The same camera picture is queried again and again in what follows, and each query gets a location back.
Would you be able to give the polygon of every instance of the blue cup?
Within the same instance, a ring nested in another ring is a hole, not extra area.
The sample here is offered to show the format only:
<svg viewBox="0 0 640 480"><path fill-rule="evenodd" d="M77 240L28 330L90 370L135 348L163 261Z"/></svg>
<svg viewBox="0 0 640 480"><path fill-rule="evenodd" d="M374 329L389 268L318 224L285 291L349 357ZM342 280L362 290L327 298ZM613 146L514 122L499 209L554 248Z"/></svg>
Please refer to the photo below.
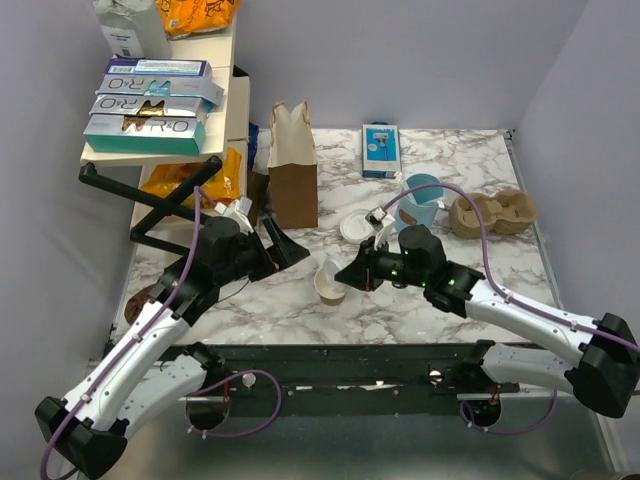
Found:
<svg viewBox="0 0 640 480"><path fill-rule="evenodd" d="M426 173L417 173L407 178L409 188L425 183L440 183L440 180ZM431 187L402 197L394 214L396 231L400 232L411 225L430 227L438 213L438 199L443 195L442 187Z"/></svg>

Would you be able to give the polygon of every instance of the screw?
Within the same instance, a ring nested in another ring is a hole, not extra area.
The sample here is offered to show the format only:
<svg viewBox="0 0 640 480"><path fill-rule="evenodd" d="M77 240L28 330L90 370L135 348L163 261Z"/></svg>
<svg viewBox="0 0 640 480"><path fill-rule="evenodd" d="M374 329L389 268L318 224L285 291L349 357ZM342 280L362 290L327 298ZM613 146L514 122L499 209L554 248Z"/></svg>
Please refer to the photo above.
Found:
<svg viewBox="0 0 640 480"><path fill-rule="evenodd" d="M442 374L438 370L431 370L429 372L429 381L431 382L431 385L434 386L442 383Z"/></svg>
<svg viewBox="0 0 640 480"><path fill-rule="evenodd" d="M253 373L245 373L242 376L242 384L245 387L251 388L255 385L255 383L256 383L256 376Z"/></svg>

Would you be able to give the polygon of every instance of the orange bag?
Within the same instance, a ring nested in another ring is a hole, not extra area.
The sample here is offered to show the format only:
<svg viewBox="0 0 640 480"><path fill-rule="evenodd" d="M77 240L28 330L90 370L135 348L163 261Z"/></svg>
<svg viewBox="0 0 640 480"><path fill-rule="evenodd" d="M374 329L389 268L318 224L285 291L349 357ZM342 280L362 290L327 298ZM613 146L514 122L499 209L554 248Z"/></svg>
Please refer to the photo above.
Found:
<svg viewBox="0 0 640 480"><path fill-rule="evenodd" d="M173 39L228 27L241 0L156 0L164 29Z"/></svg>
<svg viewBox="0 0 640 480"><path fill-rule="evenodd" d="M242 155L234 148L227 149L227 159L222 162L222 170L216 173L213 178L207 180L200 189L212 200L229 205L240 196L239 174L241 164ZM200 165L200 163L158 165L151 172L147 183L142 185L140 189L164 198L191 176ZM200 203L203 207L211 207L204 198L201 199ZM190 195L184 201L184 205L193 208L193 195Z"/></svg>

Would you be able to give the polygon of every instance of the paper cup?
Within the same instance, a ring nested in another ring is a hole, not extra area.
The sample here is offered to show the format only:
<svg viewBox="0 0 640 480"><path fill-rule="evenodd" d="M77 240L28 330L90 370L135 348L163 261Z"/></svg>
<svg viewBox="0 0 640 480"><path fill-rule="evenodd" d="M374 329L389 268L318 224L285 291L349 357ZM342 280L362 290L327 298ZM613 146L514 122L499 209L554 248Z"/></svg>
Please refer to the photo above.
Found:
<svg viewBox="0 0 640 480"><path fill-rule="evenodd" d="M318 292L320 300L325 305L335 307L344 301L347 295L346 286L337 283L333 277L342 270L342 264L335 258L329 257L313 278L313 286Z"/></svg>

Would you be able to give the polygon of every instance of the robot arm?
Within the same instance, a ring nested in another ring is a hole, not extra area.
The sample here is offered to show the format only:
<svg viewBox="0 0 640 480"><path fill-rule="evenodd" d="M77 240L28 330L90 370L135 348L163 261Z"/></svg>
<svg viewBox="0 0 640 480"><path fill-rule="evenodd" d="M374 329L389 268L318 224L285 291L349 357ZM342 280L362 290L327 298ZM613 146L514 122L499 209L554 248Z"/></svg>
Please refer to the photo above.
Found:
<svg viewBox="0 0 640 480"><path fill-rule="evenodd" d="M46 440L61 430L55 448L88 478L106 473L136 430L178 398L198 390L215 368L216 362L206 354L187 352L143 381L165 350L218 302L220 288L243 277L261 280L309 256L270 218L263 224L273 245L265 248L240 205L234 202L220 212L222 216L205 223L184 284L152 325L178 285L186 257L165 269L135 324L90 375L64 398L47 397L38 405L36 418ZM98 386L88 393L97 379Z"/></svg>
<svg viewBox="0 0 640 480"><path fill-rule="evenodd" d="M399 288L420 287L439 310L497 325L545 349L488 346L480 365L495 383L562 390L602 415L624 414L640 378L637 350L579 329L590 327L636 345L623 319L608 313L596 320L561 311L501 286L504 295L499 295L481 272L447 260L440 239L423 225L402 230L401 253L389 252L385 220L379 219L378 226L378 235L361 244L337 281L363 291L373 291L385 280ZM569 326L520 308L518 300L565 319Z"/></svg>

